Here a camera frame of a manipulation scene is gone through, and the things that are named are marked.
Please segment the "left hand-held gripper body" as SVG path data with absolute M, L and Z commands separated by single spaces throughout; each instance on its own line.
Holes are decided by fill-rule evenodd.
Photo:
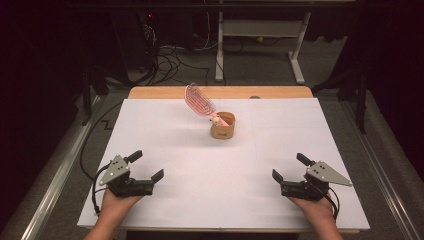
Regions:
M 110 161 L 99 181 L 99 185 L 106 185 L 116 197 L 152 195 L 154 183 L 151 180 L 135 180 L 131 178 L 130 163 L 126 163 L 124 158 L 116 155 Z

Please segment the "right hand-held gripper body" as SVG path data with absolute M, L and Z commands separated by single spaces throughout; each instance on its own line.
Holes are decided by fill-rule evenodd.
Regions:
M 281 195 L 309 201 L 319 201 L 328 194 L 330 183 L 352 186 L 352 182 L 325 162 L 309 161 L 306 163 L 304 181 L 280 181 Z

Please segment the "wooden cup with small figure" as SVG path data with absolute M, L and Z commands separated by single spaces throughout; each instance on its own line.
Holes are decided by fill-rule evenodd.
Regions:
M 211 136 L 215 139 L 231 139 L 235 131 L 235 115 L 231 112 L 219 112 L 220 119 L 214 118 L 211 125 Z

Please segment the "pink hairbrush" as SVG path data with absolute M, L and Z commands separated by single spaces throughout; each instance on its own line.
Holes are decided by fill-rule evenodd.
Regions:
M 185 87 L 184 100 L 189 108 L 192 109 L 197 115 L 210 117 L 215 125 L 230 125 L 229 122 L 227 122 L 220 114 L 216 112 L 216 106 L 208 97 L 204 95 L 204 93 L 195 83 L 191 83 Z

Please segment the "person's left hand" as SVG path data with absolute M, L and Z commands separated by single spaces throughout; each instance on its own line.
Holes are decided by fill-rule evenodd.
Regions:
M 116 197 L 109 189 L 104 192 L 99 220 L 119 225 L 142 196 Z

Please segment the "person's right hand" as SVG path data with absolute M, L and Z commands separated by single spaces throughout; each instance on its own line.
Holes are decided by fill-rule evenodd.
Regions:
M 329 231 L 336 228 L 332 205 L 326 199 L 308 201 L 289 197 L 289 200 L 301 209 L 314 230 Z

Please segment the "black stand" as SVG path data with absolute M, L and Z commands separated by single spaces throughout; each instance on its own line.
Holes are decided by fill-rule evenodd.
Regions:
M 339 101 L 356 101 L 355 122 L 362 134 L 365 130 L 365 110 L 367 93 L 367 71 L 359 66 L 344 70 L 328 80 L 314 86 L 313 94 L 324 89 L 338 88 L 337 98 Z
M 91 117 L 91 90 L 94 90 L 100 96 L 106 96 L 108 94 L 104 72 L 97 65 L 86 66 L 82 74 L 83 126 L 88 124 Z

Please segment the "black computer tower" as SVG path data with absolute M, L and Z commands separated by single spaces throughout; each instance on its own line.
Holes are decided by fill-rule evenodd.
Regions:
M 111 16 L 126 67 L 129 70 L 151 69 L 151 50 L 140 15 L 137 12 L 115 12 Z

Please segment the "aluminium rail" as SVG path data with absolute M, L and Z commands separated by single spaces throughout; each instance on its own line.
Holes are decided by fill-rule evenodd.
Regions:
M 400 195 L 396 192 L 394 186 L 389 180 L 387 173 L 384 171 L 380 160 L 373 150 L 371 142 L 369 141 L 366 134 L 362 133 L 359 129 L 355 113 L 352 110 L 351 105 L 348 102 L 341 102 L 341 106 L 347 115 L 351 125 L 353 126 L 356 135 L 359 137 L 362 147 L 366 152 L 366 159 L 370 166 L 371 172 L 380 188 L 380 191 L 386 201 L 388 208 L 392 216 L 394 217 L 400 231 L 405 240 L 424 240 L 419 235 L 419 232 L 414 225 L 412 218 L 407 213 L 405 204 L 402 202 Z
M 9 220 L 6 229 L 0 234 L 0 240 L 40 238 L 93 124 L 93 117 L 98 114 L 103 103 L 103 97 L 96 96 L 92 100 L 92 112 L 86 124 L 83 124 L 84 111 L 79 111 Z

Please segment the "white metal desk frame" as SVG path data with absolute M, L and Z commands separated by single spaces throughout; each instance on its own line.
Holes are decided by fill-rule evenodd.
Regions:
M 310 12 L 305 12 L 301 20 L 244 20 L 226 19 L 224 13 L 218 14 L 217 54 L 215 63 L 215 80 L 222 82 L 224 77 L 224 51 L 223 40 L 225 37 L 266 37 L 266 38 L 292 38 L 296 39 L 293 51 L 287 53 L 288 59 L 296 82 L 305 84 L 305 79 L 298 62 L 298 55 L 306 34 Z

